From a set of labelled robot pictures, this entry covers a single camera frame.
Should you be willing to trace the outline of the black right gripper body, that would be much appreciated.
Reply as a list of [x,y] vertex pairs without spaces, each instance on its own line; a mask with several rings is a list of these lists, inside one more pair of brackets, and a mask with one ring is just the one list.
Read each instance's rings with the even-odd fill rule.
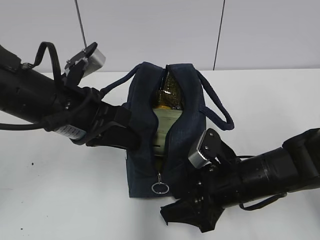
[[187,174],[174,185],[179,210],[222,210],[243,207],[243,178],[240,159],[219,164],[208,162],[200,168],[187,164]]

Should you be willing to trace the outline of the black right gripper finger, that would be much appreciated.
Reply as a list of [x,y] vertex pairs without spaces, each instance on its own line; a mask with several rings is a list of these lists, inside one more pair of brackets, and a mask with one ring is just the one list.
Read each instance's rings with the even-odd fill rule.
[[160,214],[168,223],[183,223],[196,227],[214,227],[225,208],[211,197],[181,198],[160,208]]

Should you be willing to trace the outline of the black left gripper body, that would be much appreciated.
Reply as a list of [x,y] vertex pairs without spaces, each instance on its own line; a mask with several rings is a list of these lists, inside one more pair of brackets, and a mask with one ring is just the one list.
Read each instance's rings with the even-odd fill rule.
[[132,113],[124,106],[102,101],[95,88],[66,87],[63,91],[64,107],[68,112],[81,109],[62,126],[62,135],[76,145],[88,147],[131,147],[133,130]]

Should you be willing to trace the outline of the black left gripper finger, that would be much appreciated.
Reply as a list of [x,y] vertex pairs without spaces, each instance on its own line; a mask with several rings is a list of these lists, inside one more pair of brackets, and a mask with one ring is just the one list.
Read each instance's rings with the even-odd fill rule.
[[126,128],[129,125],[131,112],[121,105],[106,105],[98,114],[97,130],[104,132],[112,127]]
[[87,147],[113,147],[135,151],[141,145],[140,136],[130,127],[112,126],[86,143]]

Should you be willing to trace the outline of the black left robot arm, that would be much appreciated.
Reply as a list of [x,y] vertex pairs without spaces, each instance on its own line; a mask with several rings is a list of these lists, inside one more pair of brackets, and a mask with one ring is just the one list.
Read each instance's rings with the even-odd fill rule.
[[103,101],[108,89],[80,87],[80,81],[101,68],[105,57],[96,42],[73,56],[61,69],[55,45],[43,41],[34,63],[5,48],[0,50],[0,109],[25,121],[3,123],[4,131],[43,129],[75,145],[107,146],[135,151],[140,136],[130,127],[132,113]]

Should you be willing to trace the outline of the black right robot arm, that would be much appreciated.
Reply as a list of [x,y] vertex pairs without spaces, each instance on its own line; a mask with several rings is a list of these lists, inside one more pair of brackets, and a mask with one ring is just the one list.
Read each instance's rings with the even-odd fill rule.
[[281,147],[255,156],[240,156],[214,129],[205,130],[189,151],[193,172],[177,201],[163,206],[166,223],[212,231],[226,208],[245,211],[266,207],[289,193],[320,186],[320,131],[309,129]]

